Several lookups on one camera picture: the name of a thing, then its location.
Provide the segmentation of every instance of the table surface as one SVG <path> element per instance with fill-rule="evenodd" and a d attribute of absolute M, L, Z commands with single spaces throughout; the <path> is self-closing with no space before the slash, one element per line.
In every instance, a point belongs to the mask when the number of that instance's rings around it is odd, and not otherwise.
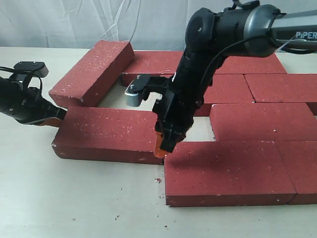
<path fill-rule="evenodd" d="M 43 96 L 50 100 L 48 91 L 86 52 L 0 47 L 0 66 L 44 61 L 50 72 Z M 317 73 L 317 55 L 276 54 L 288 73 Z M 100 106 L 127 108 L 124 89 L 113 86 Z M 150 111 L 153 100 L 138 110 Z M 163 166 L 60 159 L 51 148 L 56 128 L 20 125 L 2 114 L 0 122 L 2 238 L 316 237 L 316 205 L 170 208 Z M 212 137 L 209 119 L 195 118 L 186 140 Z"/>

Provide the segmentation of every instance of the orange gripper tip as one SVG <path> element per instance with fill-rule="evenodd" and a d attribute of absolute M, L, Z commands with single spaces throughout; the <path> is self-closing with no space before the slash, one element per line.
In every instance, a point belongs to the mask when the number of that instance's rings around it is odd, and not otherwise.
<path fill-rule="evenodd" d="M 161 150 L 159 147 L 162 144 L 162 133 L 160 132 L 156 132 L 157 133 L 157 138 L 155 141 L 155 148 L 154 148 L 154 156 L 160 159 L 163 159 L 166 157 L 166 155 L 168 154 L 168 152 Z"/>

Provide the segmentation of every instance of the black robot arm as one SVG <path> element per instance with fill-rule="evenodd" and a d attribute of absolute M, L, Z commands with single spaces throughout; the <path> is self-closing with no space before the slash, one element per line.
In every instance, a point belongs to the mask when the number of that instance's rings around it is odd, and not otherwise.
<path fill-rule="evenodd" d="M 219 13 L 201 8 L 186 29 L 186 48 L 171 78 L 139 75 L 126 89 L 127 105 L 138 107 L 151 92 L 162 95 L 153 112 L 155 155 L 172 153 L 186 138 L 194 114 L 204 103 L 212 77 L 230 56 L 264 58 L 277 49 L 310 54 L 317 51 L 317 11 L 282 13 L 258 0 L 234 5 Z"/>
<path fill-rule="evenodd" d="M 42 80 L 48 69 L 44 62 L 18 62 L 14 68 L 0 67 L 12 73 L 0 77 L 0 112 L 21 124 L 59 127 L 66 110 L 58 108 L 42 97 Z M 40 87 L 29 87 L 32 78 L 40 80 Z"/>

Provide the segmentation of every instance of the white table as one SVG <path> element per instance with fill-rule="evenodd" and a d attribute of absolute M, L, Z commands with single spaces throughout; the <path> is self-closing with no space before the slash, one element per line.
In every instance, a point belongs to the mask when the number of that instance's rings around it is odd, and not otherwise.
<path fill-rule="evenodd" d="M 85 52 L 0 48 L 0 66 L 44 61 L 50 72 L 43 79 L 43 96 L 50 99 L 48 91 Z M 278 53 L 278 57 L 289 73 L 317 73 L 317 55 Z M 115 85 L 101 105 L 125 108 L 123 97 L 117 95 L 123 90 Z M 151 110 L 152 105 L 150 101 L 140 109 Z M 196 119 L 187 140 L 211 140 L 212 132 L 206 128 L 210 128 L 208 118 Z M 56 132 L 0 115 L 1 238 L 317 236 L 315 205 L 167 207 L 164 180 L 155 181 L 164 179 L 163 166 L 60 159 L 51 148 Z"/>

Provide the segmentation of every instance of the white backdrop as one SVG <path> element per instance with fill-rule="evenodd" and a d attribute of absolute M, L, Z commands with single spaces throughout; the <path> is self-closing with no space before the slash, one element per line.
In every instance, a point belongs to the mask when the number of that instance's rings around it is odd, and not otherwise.
<path fill-rule="evenodd" d="M 287 13 L 317 9 L 316 0 L 266 3 Z M 0 0 L 0 46 L 91 48 L 98 40 L 121 40 L 135 50 L 183 50 L 196 10 L 228 6 L 231 0 Z"/>

